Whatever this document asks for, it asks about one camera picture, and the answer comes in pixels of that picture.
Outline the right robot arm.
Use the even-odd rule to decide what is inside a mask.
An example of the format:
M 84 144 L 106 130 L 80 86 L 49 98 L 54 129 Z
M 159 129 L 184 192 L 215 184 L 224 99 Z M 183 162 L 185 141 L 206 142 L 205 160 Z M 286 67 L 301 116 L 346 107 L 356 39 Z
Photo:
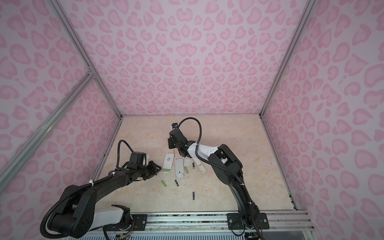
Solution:
M 201 145 L 199 142 L 189 141 L 178 128 L 170 131 L 168 145 L 170 149 L 177 149 L 184 158 L 199 160 L 210 165 L 217 178 L 229 186 L 236 200 L 243 225 L 248 229 L 255 227 L 260 210 L 246 188 L 242 163 L 227 145 L 209 147 Z

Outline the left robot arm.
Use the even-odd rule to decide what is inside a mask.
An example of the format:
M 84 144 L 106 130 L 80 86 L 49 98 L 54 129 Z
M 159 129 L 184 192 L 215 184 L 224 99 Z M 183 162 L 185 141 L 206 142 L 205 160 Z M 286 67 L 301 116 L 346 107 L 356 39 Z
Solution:
M 131 210 L 122 205 L 113 205 L 106 210 L 97 210 L 96 204 L 117 189 L 133 182 L 145 181 L 157 175 L 162 168 L 147 160 L 142 152 L 133 152 L 130 160 L 116 167 L 109 174 L 82 186 L 71 185 L 43 217 L 40 232 L 48 239 L 65 237 L 81 238 L 90 230 L 108 228 L 131 230 L 134 227 Z

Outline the white remote with green buttons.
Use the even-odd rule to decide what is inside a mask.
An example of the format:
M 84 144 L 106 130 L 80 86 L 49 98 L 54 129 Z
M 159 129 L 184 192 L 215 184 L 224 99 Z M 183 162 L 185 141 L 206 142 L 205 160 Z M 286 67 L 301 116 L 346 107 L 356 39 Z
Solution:
M 173 154 L 173 153 L 167 153 L 165 155 L 165 159 L 164 159 L 163 167 L 162 167 L 162 173 L 163 174 L 170 174 L 171 173 L 174 157 L 175 157 L 175 154 Z

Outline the small white remote control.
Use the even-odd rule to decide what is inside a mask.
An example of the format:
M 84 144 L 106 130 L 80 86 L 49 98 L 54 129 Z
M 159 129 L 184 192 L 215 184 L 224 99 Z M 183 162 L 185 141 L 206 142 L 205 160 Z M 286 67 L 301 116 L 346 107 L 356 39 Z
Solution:
M 175 175 L 177 179 L 185 178 L 185 168 L 184 168 L 184 159 L 175 160 Z

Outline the small white battery cover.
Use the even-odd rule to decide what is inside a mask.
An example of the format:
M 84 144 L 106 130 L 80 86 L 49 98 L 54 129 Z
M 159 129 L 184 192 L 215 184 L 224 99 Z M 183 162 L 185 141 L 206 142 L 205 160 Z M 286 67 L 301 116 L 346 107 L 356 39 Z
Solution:
M 191 159 L 184 159 L 184 167 L 189 168 L 191 165 Z

